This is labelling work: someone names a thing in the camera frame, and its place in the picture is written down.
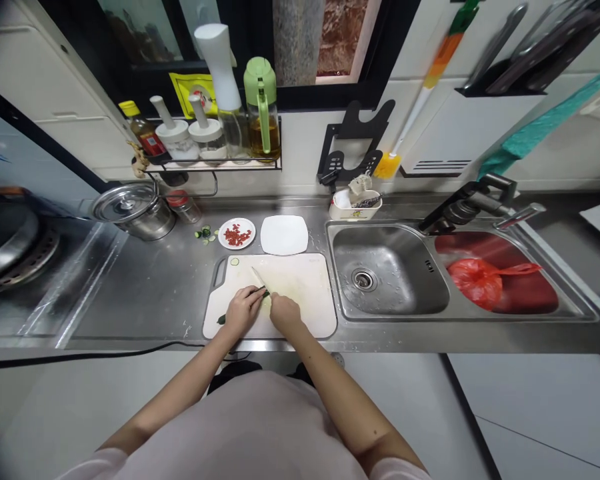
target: red plastic bag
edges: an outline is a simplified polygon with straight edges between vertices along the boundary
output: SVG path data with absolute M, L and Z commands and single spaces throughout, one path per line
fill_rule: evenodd
M 542 267 L 535 263 L 521 263 L 515 267 L 498 270 L 482 259 L 458 260 L 447 268 L 456 287 L 464 296 L 488 311 L 492 311 L 502 298 L 500 275 L 528 275 L 539 270 L 542 270 Z

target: pot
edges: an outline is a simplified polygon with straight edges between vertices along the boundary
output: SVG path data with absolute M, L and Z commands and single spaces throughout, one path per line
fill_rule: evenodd
M 91 205 L 90 215 L 144 241 L 164 237 L 175 224 L 175 215 L 148 183 L 130 183 L 104 192 Z
M 39 229 L 38 216 L 26 205 L 0 202 L 0 274 L 26 254 Z

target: person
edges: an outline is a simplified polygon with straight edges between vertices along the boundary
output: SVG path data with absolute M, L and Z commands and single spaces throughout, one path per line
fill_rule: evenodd
M 309 332 L 298 304 L 276 293 L 271 321 L 310 380 L 252 371 L 202 399 L 264 293 L 238 290 L 216 336 L 91 458 L 59 478 L 429 480 L 402 435 Z

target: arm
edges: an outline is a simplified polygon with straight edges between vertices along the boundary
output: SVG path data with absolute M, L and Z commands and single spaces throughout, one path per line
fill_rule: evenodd
M 251 328 L 265 290 L 238 290 L 227 310 L 227 321 L 214 338 L 98 450 L 118 448 L 127 455 L 205 394 L 232 346 Z
M 296 302 L 271 294 L 271 320 L 305 364 L 340 438 L 367 475 L 383 458 L 424 465 L 378 407 L 312 336 Z

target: cable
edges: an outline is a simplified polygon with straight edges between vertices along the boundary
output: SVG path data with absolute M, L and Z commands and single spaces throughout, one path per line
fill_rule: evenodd
M 59 363 L 64 361 L 74 361 L 74 360 L 89 360 L 89 359 L 105 359 L 105 358 L 124 358 L 124 357 L 137 357 L 139 355 L 146 355 L 147 353 L 153 353 L 158 350 L 162 350 L 164 348 L 170 347 L 172 345 L 182 345 L 184 347 L 198 347 L 204 348 L 204 345 L 197 345 L 195 343 L 185 343 L 180 340 L 170 341 L 168 343 L 164 343 L 162 345 L 158 345 L 157 347 L 146 349 L 146 350 L 137 350 L 131 352 L 116 352 L 116 353 L 74 353 L 71 355 L 55 355 L 52 357 L 36 357 L 36 358 L 28 358 L 28 359 L 13 359 L 13 360 L 0 360 L 0 369 L 5 368 L 16 368 L 16 367 L 29 367 L 32 365 L 45 365 L 47 363 Z M 240 359 L 230 359 L 224 360 L 225 362 L 236 362 L 242 361 L 250 356 L 251 352 L 248 352 L 244 357 Z

